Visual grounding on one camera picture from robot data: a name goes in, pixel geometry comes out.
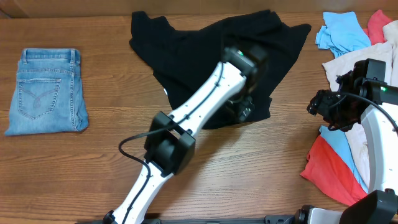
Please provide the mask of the black t-shirt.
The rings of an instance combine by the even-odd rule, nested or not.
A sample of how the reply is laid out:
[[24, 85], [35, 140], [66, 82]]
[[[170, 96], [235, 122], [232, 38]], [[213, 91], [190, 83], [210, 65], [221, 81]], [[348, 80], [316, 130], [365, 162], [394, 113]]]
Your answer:
[[270, 117], [271, 93], [297, 61], [311, 25], [289, 27], [270, 10], [228, 17], [200, 30], [177, 30], [164, 17], [132, 13], [129, 45], [153, 69], [172, 109], [182, 106], [213, 73], [225, 47], [245, 52], [257, 46], [267, 54], [265, 68], [250, 92], [254, 109], [247, 121]]

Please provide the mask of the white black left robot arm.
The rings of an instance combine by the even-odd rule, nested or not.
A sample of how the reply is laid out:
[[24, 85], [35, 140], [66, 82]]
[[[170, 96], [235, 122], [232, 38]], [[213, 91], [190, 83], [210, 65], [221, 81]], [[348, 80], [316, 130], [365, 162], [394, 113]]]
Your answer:
[[145, 137], [142, 169], [124, 202], [108, 212], [103, 223], [142, 223], [162, 186], [181, 172], [195, 152], [196, 136], [222, 107], [237, 123], [254, 111], [250, 96], [267, 69], [267, 52], [254, 45], [244, 50], [226, 47], [213, 73], [202, 86], [170, 114], [159, 112]]

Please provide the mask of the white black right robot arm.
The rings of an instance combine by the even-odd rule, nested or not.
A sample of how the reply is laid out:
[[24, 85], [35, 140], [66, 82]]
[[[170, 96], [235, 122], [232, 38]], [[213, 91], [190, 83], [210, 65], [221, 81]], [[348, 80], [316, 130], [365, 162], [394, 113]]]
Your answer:
[[386, 83], [385, 70], [384, 61], [358, 61], [337, 77], [337, 91], [318, 91], [307, 107], [332, 131], [364, 128], [370, 193], [343, 212], [304, 205], [288, 223], [397, 223], [397, 88]]

